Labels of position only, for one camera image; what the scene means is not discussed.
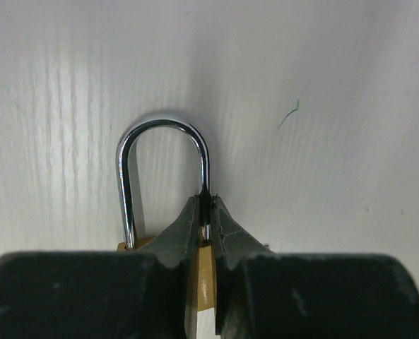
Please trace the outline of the brass padlock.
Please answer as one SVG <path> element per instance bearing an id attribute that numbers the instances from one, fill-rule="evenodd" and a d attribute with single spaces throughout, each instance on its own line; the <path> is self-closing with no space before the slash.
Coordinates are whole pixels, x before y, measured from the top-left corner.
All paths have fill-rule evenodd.
<path id="1" fill-rule="evenodd" d="M 199 156 L 199 242 L 210 244 L 212 231 L 210 222 L 210 157 L 208 146 L 200 131 L 185 119 L 171 114 L 153 113 L 133 123 L 122 134 L 117 145 L 117 185 L 124 226 L 125 249 L 130 251 L 139 248 L 134 210 L 133 189 L 129 174 L 129 154 L 136 149 L 140 135 L 147 130 L 158 127 L 170 127 L 184 133 L 196 147 Z"/>

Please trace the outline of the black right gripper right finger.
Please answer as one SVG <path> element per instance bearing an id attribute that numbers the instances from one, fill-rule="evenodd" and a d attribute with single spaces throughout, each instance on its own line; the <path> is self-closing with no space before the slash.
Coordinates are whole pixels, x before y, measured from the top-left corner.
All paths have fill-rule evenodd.
<path id="1" fill-rule="evenodd" d="M 211 209 L 222 338 L 419 338 L 419 291 L 383 254 L 275 253 Z"/>

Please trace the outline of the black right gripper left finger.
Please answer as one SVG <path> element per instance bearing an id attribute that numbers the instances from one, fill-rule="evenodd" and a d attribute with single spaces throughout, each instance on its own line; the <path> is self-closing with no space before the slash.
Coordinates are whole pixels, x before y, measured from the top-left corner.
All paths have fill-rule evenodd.
<path id="1" fill-rule="evenodd" d="M 199 215 L 133 251 L 0 256 L 0 338 L 195 338 Z"/>

